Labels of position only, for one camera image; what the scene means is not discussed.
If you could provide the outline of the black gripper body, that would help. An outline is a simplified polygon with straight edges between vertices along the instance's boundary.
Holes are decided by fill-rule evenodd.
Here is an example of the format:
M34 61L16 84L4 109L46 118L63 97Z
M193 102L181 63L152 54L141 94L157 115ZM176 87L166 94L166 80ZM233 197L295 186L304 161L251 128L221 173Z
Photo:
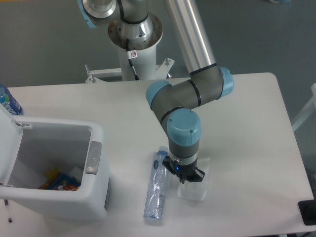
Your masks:
M166 156L162 162L164 167L173 175L176 175L179 178L179 182L184 184L186 181L202 182L205 176L205 172L198 169L197 160L193 161L190 164L180 164L180 161L172 160L171 157Z

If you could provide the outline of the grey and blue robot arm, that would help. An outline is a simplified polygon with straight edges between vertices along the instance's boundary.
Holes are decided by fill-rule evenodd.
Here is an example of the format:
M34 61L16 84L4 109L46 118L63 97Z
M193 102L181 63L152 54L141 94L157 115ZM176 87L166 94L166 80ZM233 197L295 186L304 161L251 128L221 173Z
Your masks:
M227 68L219 67L194 0L166 0L165 8L190 78L171 85L155 80L146 91L146 99L168 137L166 169L181 183L201 182L205 173L198 169L201 124L196 107L218 100L234 89L234 78ZM91 28L108 24L112 42L124 51L131 80L147 80L142 69L155 63L138 63L131 52L148 49L162 37L159 20L149 12L146 0L80 0L78 6Z

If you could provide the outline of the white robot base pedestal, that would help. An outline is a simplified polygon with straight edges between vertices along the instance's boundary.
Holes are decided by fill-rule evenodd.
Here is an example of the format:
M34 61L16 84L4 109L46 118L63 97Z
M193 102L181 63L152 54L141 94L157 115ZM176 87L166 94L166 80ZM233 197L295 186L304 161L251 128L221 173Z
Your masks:
M116 47L120 67L87 71L86 83L95 83L101 78L121 77L122 81L170 79L174 60L166 58L156 63L157 45L162 39L161 21L152 13L139 24L116 20L109 24L108 35Z

